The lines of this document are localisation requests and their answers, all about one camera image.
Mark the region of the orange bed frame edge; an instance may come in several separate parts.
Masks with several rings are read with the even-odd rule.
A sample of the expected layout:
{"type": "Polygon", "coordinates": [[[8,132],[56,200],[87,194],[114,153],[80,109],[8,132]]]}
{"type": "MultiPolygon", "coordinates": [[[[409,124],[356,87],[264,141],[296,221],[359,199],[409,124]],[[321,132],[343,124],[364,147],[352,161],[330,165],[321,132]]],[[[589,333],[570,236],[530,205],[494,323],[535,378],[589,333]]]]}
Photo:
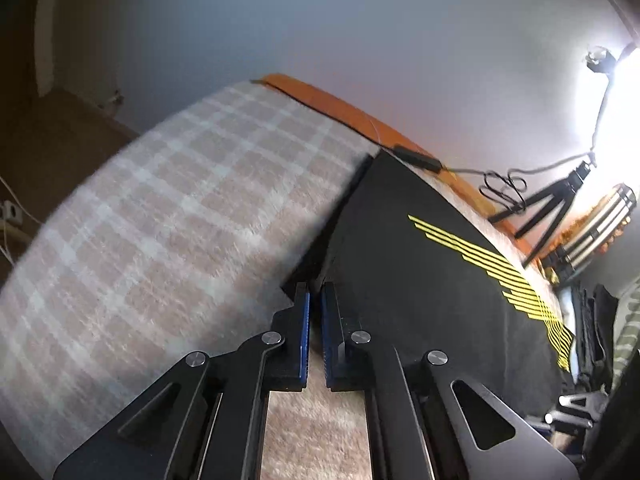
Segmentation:
{"type": "MultiPolygon", "coordinates": [[[[386,125],[385,122],[381,122],[349,102],[341,100],[337,96],[311,84],[306,84],[306,82],[294,77],[279,73],[262,76],[262,78],[256,79],[256,82],[281,92],[300,104],[334,119],[374,144],[382,146],[382,148],[391,150],[396,145],[401,145],[407,150],[434,157],[430,152],[421,148],[419,144],[409,140],[396,129],[386,125]]],[[[444,168],[436,178],[449,186],[457,196],[462,198],[483,218],[488,219],[498,211],[496,205],[480,194],[480,191],[474,188],[460,174],[453,174],[447,168],[444,168]]]]}

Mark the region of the stack of folded dark clothes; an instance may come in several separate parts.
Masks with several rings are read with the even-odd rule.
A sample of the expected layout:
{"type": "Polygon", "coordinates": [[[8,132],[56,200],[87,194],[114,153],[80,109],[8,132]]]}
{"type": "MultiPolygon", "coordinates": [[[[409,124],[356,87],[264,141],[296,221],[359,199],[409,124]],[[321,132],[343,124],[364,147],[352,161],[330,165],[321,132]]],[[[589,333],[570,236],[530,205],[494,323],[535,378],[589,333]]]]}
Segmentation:
{"type": "Polygon", "coordinates": [[[572,349],[577,358],[577,377],[570,370],[563,379],[562,393],[612,391],[614,370],[614,322],[618,299],[601,284],[588,292],[582,285],[570,286],[576,332],[572,349]]]}

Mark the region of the black pants with yellow print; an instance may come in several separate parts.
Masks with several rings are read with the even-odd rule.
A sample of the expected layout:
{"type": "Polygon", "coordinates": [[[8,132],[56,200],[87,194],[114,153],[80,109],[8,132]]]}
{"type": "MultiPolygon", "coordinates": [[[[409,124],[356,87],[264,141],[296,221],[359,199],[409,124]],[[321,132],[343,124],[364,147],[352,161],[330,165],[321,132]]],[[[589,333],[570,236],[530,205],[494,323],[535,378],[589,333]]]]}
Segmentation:
{"type": "Polygon", "coordinates": [[[401,362],[445,352],[521,415],[574,389],[558,303],[425,180],[367,157],[282,288],[332,284],[341,308],[401,362]]]}

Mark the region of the beige plaid bed cover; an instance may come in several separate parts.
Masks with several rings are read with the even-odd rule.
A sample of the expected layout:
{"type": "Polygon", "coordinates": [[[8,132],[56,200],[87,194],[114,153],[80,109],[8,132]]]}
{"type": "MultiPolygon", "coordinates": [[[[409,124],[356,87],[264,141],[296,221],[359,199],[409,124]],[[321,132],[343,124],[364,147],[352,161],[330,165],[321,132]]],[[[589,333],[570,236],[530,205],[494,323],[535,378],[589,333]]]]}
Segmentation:
{"type": "MultiPolygon", "coordinates": [[[[359,165],[356,132],[241,82],[156,125],[44,220],[1,292],[1,419],[42,478],[188,352],[235,349],[359,165]]],[[[518,251],[418,174],[506,258],[518,251]]]]}

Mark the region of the white wall socket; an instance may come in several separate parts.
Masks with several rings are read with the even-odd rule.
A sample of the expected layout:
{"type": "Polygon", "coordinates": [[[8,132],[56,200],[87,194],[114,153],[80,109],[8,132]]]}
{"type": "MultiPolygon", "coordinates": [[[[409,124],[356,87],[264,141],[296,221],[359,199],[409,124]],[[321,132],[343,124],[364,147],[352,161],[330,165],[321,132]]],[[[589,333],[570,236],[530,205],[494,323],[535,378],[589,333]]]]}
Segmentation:
{"type": "Polygon", "coordinates": [[[23,224],[23,211],[10,200],[5,200],[1,204],[1,218],[14,226],[21,226],[23,224]]]}

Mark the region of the green white patterned blanket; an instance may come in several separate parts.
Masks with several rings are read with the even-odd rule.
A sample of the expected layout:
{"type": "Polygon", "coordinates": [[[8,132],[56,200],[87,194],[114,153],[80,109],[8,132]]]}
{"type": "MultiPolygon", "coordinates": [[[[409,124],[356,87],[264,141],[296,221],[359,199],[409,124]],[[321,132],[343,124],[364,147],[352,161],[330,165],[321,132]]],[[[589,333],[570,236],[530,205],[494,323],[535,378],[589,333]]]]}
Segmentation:
{"type": "Polygon", "coordinates": [[[629,286],[617,305],[614,321],[613,382],[615,390],[639,344],[639,284],[629,286]]]}

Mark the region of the small black tripod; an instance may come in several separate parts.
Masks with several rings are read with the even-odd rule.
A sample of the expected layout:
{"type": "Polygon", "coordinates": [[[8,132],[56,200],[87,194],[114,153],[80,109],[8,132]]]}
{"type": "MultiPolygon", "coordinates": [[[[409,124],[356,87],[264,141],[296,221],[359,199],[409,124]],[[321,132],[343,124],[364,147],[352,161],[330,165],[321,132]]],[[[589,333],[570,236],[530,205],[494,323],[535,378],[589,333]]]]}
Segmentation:
{"type": "Polygon", "coordinates": [[[502,211],[493,214],[488,218],[491,224],[498,224],[507,218],[521,216],[529,209],[538,206],[536,212],[530,216],[513,234],[514,240],[520,240],[533,231],[537,226],[546,220],[552,212],[555,216],[550,220],[546,230],[541,234],[528,254],[522,260],[522,267],[529,266],[540,254],[541,249],[551,240],[552,235],[558,229],[572,208],[576,195],[585,183],[591,171],[596,165],[591,160],[583,160],[565,178],[552,182],[545,188],[531,196],[518,200],[515,205],[504,208],[502,211]]]}

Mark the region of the folded silver tripod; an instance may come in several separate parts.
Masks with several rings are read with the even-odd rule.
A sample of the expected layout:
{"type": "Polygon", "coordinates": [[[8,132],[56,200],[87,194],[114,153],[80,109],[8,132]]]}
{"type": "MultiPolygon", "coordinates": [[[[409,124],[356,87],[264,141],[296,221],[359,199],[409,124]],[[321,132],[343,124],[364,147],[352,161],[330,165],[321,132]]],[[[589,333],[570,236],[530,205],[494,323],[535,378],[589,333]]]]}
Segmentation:
{"type": "Polygon", "coordinates": [[[559,287],[569,283],[595,256],[603,254],[620,237],[637,206],[634,191],[619,183],[587,214],[574,222],[540,260],[548,282],[559,287]]]}

